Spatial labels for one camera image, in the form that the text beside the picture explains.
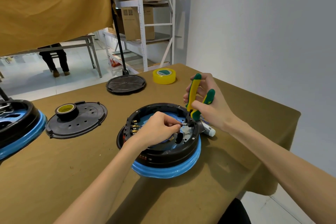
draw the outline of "black metal pole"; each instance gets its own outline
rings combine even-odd
[[[123,75],[126,75],[126,74],[129,74],[129,72],[126,69],[123,48],[121,47],[120,33],[119,33],[118,23],[117,23],[117,15],[114,13],[114,10],[113,10],[113,0],[111,0],[111,8],[112,8],[112,18],[113,18],[113,22],[114,22],[114,28],[115,28],[115,32],[117,33],[117,39],[118,39],[121,61],[123,63]]]
[[[9,97],[6,95],[6,93],[2,90],[0,87],[0,96],[2,97],[3,100],[8,101]]]

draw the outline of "left hand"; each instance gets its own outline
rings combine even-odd
[[[133,136],[141,142],[145,150],[148,146],[161,143],[172,134],[178,133],[182,123],[163,112],[156,112],[146,124]]]

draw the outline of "white shelving unit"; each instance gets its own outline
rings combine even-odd
[[[144,20],[144,5],[145,6],[152,6],[152,7],[169,7],[170,9],[170,23],[156,23],[156,24],[145,24]],[[139,59],[142,59],[143,68],[140,69],[140,63],[137,63],[137,68],[134,68],[134,65],[131,65],[131,63],[126,62],[126,68],[129,69],[132,73],[141,73],[146,72],[149,70],[154,70],[160,67],[164,67],[170,64],[174,64],[174,48],[175,48],[175,0],[168,0],[168,1],[162,1],[162,2],[143,2],[143,0],[130,0],[130,1],[115,1],[115,6],[117,8],[121,7],[138,7],[138,13],[139,13],[139,21],[140,21],[140,32],[141,32],[141,39],[137,41],[126,41],[125,36],[123,34],[120,34],[121,41],[125,44],[125,54],[129,54],[129,50],[127,50],[127,45],[133,45],[136,47],[139,47],[141,50],[140,54],[135,54],[139,56]],[[155,32],[155,39],[154,40],[147,40],[145,37],[145,27],[148,26],[170,26],[170,34],[163,34]],[[116,35],[113,35],[112,33],[108,31],[103,31],[104,41],[105,41],[105,47],[106,47],[106,53],[108,57],[112,57],[116,62],[121,63],[120,59],[120,52],[112,52],[110,53],[107,47],[107,41],[106,36],[110,36],[113,38],[117,38]],[[163,54],[162,60],[158,64],[154,64],[152,61],[147,59],[147,47],[148,44],[156,44],[156,43],[162,43],[167,42],[167,48]],[[170,52],[170,61],[165,62],[165,59]]]

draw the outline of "pliers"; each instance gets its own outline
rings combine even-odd
[[[201,79],[202,79],[202,75],[200,73],[197,73],[191,82],[189,96],[188,96],[188,103],[186,105],[187,111],[189,113],[185,120],[188,127],[197,127],[199,134],[204,131],[204,126],[202,125],[202,122],[200,121],[201,112],[199,110],[193,109],[191,104],[196,99],[197,89],[201,82]],[[210,89],[207,95],[205,96],[203,103],[206,105],[210,105],[214,97],[215,97],[215,90]]]

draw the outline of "yellow green pliers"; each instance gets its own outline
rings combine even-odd
[[[200,120],[201,112],[199,110],[193,109],[191,104],[196,99],[197,89],[201,82],[202,75],[197,73],[194,79],[191,82],[189,96],[188,96],[188,103],[186,105],[187,111],[189,112],[188,116],[186,117],[186,123],[188,126],[194,126]],[[203,99],[203,103],[206,105],[210,105],[215,97],[215,90],[210,89]]]

